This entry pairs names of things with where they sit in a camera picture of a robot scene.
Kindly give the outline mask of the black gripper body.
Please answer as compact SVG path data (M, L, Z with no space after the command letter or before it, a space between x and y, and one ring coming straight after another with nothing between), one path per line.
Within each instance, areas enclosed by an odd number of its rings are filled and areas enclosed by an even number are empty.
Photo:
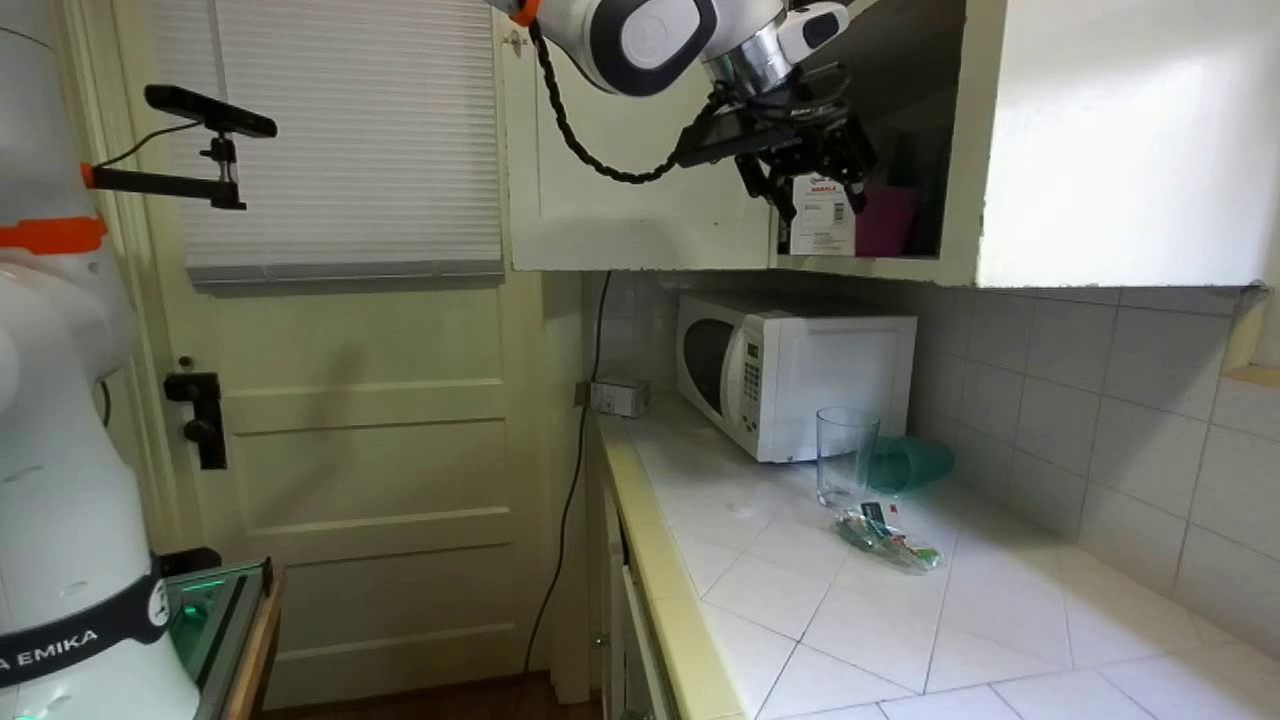
M857 114L841 100L744 100L712 94L675 140L675 166L746 160L766 182L821 171L841 184L863 184L876 149Z

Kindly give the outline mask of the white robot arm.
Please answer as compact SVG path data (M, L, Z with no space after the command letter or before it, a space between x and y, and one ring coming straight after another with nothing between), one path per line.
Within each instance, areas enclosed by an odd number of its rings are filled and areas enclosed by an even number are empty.
M876 149L857 114L821 94L808 59L861 15L857 0L482 0L535 44L549 110L569 153L614 184L733 160L746 195L796 216L790 182L822 177L867 206ZM551 70L558 48L600 94L661 97L702 65L712 94L657 167L610 167L575 136Z

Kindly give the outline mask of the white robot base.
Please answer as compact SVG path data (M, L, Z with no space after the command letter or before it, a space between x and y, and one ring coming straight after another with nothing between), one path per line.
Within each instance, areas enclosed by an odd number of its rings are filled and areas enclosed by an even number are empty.
M81 182L53 0L0 0L0 720L197 720L98 407L132 309Z

